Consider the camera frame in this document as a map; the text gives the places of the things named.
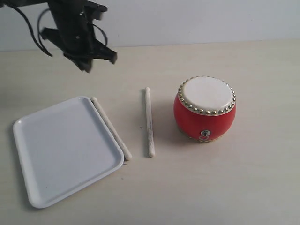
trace table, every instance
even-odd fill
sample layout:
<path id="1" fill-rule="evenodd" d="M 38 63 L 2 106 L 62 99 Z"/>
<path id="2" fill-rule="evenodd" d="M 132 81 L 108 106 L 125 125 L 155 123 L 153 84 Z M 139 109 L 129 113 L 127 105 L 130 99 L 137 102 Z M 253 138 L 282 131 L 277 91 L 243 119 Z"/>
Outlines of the table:
<path id="1" fill-rule="evenodd" d="M 300 223 L 300 40 L 124 47 L 116 65 L 83 73 L 60 51 L 0 53 L 1 225 L 295 225 Z M 182 81 L 209 75 L 237 94 L 220 139 L 176 128 Z M 149 86 L 156 156 L 147 157 Z M 79 96 L 96 96 L 133 154 L 118 171 L 42 210 L 28 202 L 12 124 Z"/>

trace white tray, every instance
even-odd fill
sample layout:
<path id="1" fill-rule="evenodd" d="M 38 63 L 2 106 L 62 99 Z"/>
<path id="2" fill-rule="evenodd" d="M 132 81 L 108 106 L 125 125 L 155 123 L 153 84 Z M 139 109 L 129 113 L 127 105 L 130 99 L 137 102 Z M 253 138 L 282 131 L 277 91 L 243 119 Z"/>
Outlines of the white tray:
<path id="1" fill-rule="evenodd" d="M 119 169 L 124 154 L 88 97 L 75 97 L 13 126 L 27 194 L 45 208 Z"/>

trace red drum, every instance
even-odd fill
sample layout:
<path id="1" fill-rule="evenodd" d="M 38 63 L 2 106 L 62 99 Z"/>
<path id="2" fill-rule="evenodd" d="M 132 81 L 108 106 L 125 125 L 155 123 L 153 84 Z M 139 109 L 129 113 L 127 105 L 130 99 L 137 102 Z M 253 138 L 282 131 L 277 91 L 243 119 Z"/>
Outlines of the red drum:
<path id="1" fill-rule="evenodd" d="M 174 101 L 179 129 L 200 142 L 222 136 L 236 113 L 235 94 L 229 84 L 208 76 L 186 80 Z"/>

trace white drumhead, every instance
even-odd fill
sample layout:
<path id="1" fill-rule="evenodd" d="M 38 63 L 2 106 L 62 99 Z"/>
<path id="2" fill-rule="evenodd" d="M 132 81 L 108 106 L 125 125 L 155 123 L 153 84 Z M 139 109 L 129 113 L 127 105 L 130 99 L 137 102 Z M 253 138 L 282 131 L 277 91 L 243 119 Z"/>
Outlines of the white drumhead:
<path id="1" fill-rule="evenodd" d="M 197 109 L 220 110 L 233 100 L 233 92 L 223 81 L 212 77 L 196 77 L 182 87 L 185 101 Z"/>

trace wooden stick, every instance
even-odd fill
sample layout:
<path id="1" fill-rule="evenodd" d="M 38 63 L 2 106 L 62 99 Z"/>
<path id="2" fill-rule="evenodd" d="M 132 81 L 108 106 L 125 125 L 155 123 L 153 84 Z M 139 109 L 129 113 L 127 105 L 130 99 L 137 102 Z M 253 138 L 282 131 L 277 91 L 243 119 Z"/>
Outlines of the wooden stick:
<path id="1" fill-rule="evenodd" d="M 117 131 L 115 130 L 115 128 L 113 127 L 112 123 L 110 122 L 110 120 L 108 119 L 107 115 L 105 114 L 104 110 L 102 109 L 101 105 L 99 104 L 99 102 L 97 101 L 96 97 L 92 97 L 91 98 L 92 103 L 94 104 L 95 108 L 97 109 L 98 113 L 100 114 L 100 116 L 102 117 L 102 119 L 104 120 L 105 124 L 107 125 L 108 129 L 110 130 L 110 132 L 112 133 L 114 139 L 116 140 L 116 142 L 118 143 L 118 145 L 120 146 L 122 152 L 124 153 L 124 158 L 126 161 L 129 161 L 132 159 L 132 155 L 130 153 L 130 151 L 128 150 L 128 148 L 126 147 L 126 145 L 124 144 L 124 142 L 121 140 L 121 138 L 119 137 Z"/>
<path id="2" fill-rule="evenodd" d="M 147 132 L 148 132 L 148 151 L 149 157 L 155 156 L 154 140 L 153 140 L 153 126 L 152 126 L 152 110 L 150 88 L 145 89 L 145 102 L 146 102 L 146 119 L 147 119 Z"/>

